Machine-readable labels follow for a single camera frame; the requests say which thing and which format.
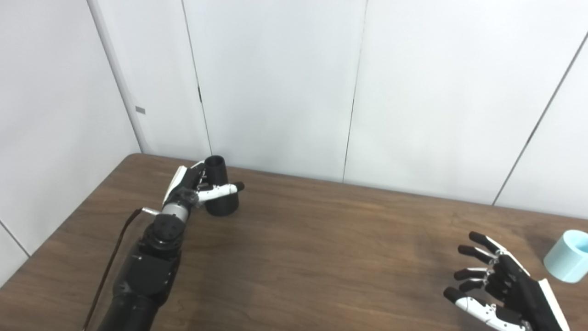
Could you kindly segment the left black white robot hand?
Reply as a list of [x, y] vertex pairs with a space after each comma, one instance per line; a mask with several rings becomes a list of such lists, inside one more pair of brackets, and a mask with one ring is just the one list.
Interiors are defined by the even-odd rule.
[[210, 215], [225, 217], [237, 211], [238, 193], [243, 190], [243, 182], [228, 181], [224, 158], [213, 155], [191, 167], [178, 167], [164, 196], [163, 208], [182, 208], [190, 214], [193, 207], [203, 205]]

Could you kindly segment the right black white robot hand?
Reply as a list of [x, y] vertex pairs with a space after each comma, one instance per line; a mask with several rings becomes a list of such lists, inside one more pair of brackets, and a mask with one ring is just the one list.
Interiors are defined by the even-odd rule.
[[506, 247], [471, 231], [474, 245], [458, 252], [483, 262], [485, 268], [454, 272], [458, 288], [443, 295], [454, 306], [496, 331], [567, 331], [569, 324], [547, 279], [536, 280]]

